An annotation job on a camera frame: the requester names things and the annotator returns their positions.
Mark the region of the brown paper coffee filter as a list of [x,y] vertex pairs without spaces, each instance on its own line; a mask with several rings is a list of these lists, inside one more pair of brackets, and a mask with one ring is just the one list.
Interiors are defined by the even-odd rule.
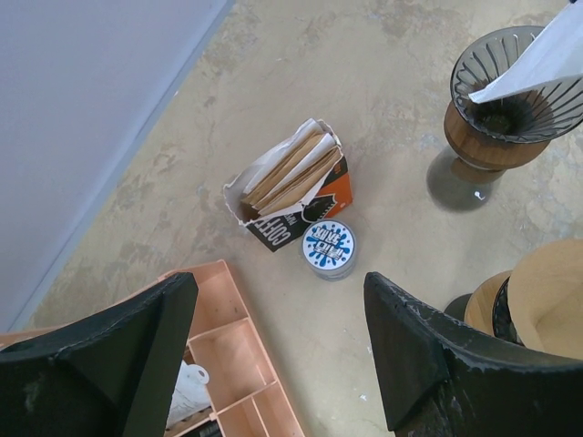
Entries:
[[512,270],[508,307],[518,338],[529,349],[582,358],[582,241],[548,243]]

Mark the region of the white paper coffee filter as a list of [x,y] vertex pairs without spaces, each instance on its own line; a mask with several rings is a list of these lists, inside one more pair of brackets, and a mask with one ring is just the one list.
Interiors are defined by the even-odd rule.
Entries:
[[582,77],[582,3],[571,1],[541,31],[518,60],[486,88],[469,95],[482,104]]

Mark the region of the smoky glass dripper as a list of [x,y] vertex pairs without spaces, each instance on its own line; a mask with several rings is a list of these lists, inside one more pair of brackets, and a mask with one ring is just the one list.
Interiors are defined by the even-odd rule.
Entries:
[[582,79],[567,77],[500,91],[494,99],[471,95],[510,72],[543,31],[541,26],[502,28],[478,38],[457,59],[450,78],[450,95],[457,113],[470,127],[493,139],[534,144],[566,135],[582,124]]

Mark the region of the blue glass dripper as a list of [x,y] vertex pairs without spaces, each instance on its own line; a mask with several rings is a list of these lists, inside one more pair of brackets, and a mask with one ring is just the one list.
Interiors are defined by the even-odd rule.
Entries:
[[510,314],[507,295],[508,283],[509,278],[506,278],[496,294],[492,309],[492,329],[496,338],[523,346],[524,343],[517,334]]

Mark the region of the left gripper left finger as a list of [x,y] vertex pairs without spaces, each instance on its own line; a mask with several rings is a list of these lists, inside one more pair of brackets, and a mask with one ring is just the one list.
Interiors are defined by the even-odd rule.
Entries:
[[4,436],[161,436],[199,288],[176,273],[1,350]]

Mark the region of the clear glass carafe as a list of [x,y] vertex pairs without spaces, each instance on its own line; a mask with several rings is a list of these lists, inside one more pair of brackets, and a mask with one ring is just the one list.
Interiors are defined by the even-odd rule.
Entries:
[[493,197],[503,175],[503,170],[471,166],[446,147],[430,164],[425,181],[439,208],[468,212],[483,207]]

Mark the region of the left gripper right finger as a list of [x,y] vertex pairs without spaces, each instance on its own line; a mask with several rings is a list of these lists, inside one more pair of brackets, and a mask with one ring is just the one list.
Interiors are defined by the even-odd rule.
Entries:
[[475,330],[379,272],[363,284],[384,416],[398,436],[579,436],[582,362]]

